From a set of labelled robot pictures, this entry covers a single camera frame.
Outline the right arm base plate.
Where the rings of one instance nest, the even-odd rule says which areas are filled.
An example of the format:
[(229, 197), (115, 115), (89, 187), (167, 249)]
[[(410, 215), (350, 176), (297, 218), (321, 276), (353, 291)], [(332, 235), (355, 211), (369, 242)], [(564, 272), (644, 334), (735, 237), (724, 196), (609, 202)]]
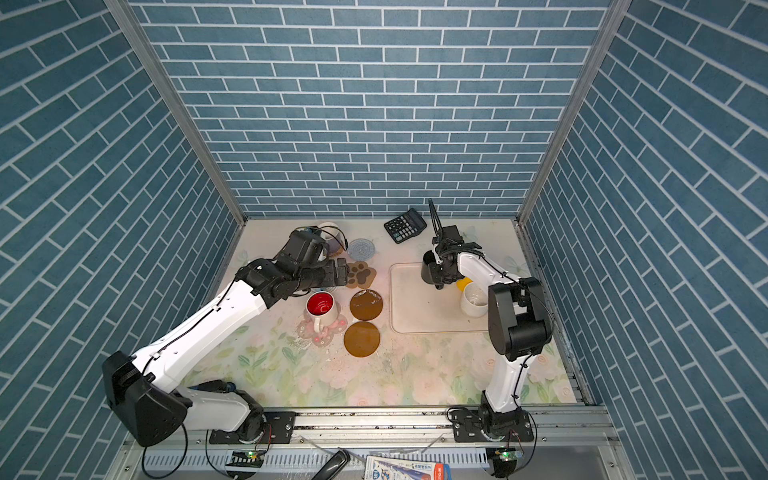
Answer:
[(446, 410), (446, 418), (452, 426), (454, 441), (457, 443), (525, 443), (533, 442), (536, 438), (533, 421), (523, 409), (497, 413), (485, 407), (479, 410), (450, 407)]

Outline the pink flower coaster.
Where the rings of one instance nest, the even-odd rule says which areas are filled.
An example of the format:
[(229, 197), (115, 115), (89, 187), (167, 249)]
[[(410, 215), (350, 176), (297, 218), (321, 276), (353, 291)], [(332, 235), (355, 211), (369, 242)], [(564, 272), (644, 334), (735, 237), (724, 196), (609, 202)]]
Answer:
[(298, 324), (297, 335), (301, 339), (310, 340), (317, 347), (326, 347), (332, 343), (336, 335), (343, 335), (347, 327), (346, 317), (340, 314), (334, 322), (324, 326), (320, 332), (316, 332), (314, 319), (309, 317)]

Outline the black mug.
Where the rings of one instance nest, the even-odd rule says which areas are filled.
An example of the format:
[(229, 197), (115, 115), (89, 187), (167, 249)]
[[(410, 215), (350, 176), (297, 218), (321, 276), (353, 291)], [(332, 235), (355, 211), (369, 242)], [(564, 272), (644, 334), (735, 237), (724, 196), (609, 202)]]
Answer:
[(420, 276), (428, 285), (440, 289), (442, 285), (442, 267), (437, 260), (438, 258), (433, 251), (427, 251), (422, 258)]

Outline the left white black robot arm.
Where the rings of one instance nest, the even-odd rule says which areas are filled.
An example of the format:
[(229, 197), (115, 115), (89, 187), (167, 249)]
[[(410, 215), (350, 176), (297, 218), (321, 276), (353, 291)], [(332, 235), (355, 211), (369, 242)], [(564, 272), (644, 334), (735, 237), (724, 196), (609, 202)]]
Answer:
[(231, 432), (242, 443), (260, 440), (263, 407), (240, 389), (183, 386), (189, 372), (235, 330), (281, 300), (314, 288), (343, 286), (343, 258), (295, 271), (270, 259), (240, 268), (229, 286), (190, 318), (133, 354), (118, 351), (102, 365), (107, 404), (142, 447), (179, 428)]

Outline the amber glossy round coaster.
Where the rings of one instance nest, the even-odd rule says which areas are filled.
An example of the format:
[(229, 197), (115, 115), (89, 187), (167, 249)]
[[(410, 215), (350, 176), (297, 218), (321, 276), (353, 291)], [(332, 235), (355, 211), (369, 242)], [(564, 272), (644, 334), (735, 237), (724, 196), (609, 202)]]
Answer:
[(372, 289), (355, 293), (349, 303), (351, 314), (360, 321), (372, 321), (382, 312), (384, 300), (381, 294)]

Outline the yellow mug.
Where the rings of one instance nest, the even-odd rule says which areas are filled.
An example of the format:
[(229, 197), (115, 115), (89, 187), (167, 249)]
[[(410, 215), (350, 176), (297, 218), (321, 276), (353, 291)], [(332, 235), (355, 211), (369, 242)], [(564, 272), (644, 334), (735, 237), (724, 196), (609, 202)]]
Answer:
[(462, 278), (457, 283), (456, 286), (459, 289), (460, 292), (463, 292), (465, 288), (472, 283), (472, 280), (469, 278)]

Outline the beige rectangular tray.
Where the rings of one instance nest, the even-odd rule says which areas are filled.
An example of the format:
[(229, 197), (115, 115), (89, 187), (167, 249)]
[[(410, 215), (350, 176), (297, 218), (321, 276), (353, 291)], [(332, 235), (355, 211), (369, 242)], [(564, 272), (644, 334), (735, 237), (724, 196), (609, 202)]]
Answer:
[(390, 274), (391, 324), (398, 333), (466, 333), (487, 330), (487, 314), (472, 318), (460, 308), (456, 284), (438, 290), (420, 276), (420, 263), (399, 263)]

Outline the lilac mug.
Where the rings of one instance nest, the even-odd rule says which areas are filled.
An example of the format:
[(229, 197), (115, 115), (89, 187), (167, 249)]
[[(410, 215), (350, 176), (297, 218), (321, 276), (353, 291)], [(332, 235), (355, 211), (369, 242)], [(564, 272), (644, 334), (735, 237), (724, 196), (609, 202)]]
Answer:
[(327, 256), (336, 257), (345, 249), (343, 232), (333, 222), (323, 222), (317, 225), (320, 236), (327, 242)]

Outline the white mug red inside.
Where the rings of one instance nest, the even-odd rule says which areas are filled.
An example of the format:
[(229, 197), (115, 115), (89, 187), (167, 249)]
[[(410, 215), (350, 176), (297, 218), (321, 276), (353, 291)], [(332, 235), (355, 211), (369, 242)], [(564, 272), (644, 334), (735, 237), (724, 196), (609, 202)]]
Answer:
[(313, 293), (306, 301), (304, 317), (312, 327), (312, 331), (320, 334), (326, 327), (331, 326), (338, 320), (338, 304), (329, 292)]

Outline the brown paw print coaster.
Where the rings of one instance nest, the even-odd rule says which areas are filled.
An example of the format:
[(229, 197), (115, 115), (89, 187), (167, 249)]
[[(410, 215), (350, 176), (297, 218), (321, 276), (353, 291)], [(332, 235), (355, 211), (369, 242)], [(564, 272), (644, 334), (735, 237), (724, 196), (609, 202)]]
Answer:
[(377, 275), (374, 268), (370, 267), (365, 261), (356, 261), (347, 264), (347, 283), (348, 288), (369, 289)]

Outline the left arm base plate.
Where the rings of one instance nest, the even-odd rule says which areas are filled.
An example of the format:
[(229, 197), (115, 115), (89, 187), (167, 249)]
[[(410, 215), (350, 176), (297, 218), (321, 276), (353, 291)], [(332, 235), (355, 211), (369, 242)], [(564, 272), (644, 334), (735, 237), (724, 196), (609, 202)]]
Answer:
[(295, 411), (266, 411), (260, 420), (257, 436), (244, 440), (239, 431), (225, 432), (213, 430), (208, 434), (208, 442), (213, 445), (239, 444), (289, 444), (293, 436), (297, 413)]

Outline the blue woven round coaster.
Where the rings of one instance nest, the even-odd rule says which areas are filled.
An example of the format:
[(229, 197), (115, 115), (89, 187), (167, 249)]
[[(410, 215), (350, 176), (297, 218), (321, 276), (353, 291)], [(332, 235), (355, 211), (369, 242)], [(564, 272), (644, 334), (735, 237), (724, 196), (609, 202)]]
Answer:
[(357, 238), (349, 243), (347, 253), (355, 262), (367, 262), (375, 255), (376, 247), (369, 239)]

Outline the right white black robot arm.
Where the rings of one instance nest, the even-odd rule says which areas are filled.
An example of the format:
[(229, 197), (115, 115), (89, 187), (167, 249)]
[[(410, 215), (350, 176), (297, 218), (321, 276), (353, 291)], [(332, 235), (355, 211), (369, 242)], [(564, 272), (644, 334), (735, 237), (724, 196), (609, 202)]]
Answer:
[(477, 413), (481, 431), (489, 438), (512, 431), (530, 436), (534, 422), (520, 404), (522, 387), (530, 362), (553, 334), (542, 284), (490, 260), (479, 244), (465, 241), (456, 226), (442, 224), (432, 201), (428, 206), (434, 237), (423, 256), (422, 279), (440, 290), (468, 278), (488, 300), (488, 334), (499, 359), (481, 395)]

